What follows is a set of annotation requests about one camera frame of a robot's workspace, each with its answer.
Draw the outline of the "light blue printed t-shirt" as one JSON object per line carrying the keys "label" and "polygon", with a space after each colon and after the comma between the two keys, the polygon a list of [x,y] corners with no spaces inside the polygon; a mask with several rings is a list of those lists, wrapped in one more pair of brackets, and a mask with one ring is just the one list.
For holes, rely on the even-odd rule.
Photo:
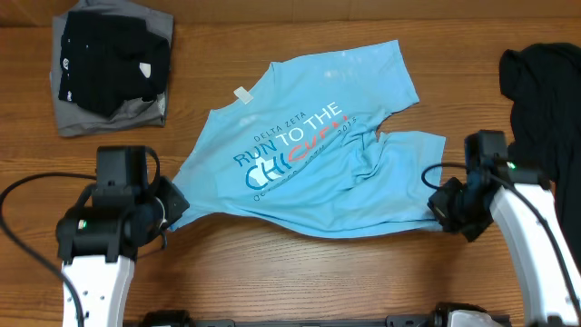
{"label": "light blue printed t-shirt", "polygon": [[173,180],[190,205],[177,226],[227,213],[329,239],[437,230],[445,138],[379,130],[418,100],[397,41],[271,63],[210,111]]}

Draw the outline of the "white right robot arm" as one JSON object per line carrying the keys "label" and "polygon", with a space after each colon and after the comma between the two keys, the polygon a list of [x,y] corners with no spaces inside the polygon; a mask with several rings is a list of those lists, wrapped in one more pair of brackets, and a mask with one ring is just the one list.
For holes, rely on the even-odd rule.
{"label": "white right robot arm", "polygon": [[467,180],[449,179],[428,199],[447,233],[475,241],[495,223],[510,252],[528,326],[580,323],[580,272],[561,233],[547,179],[509,158],[500,131],[465,140]]}

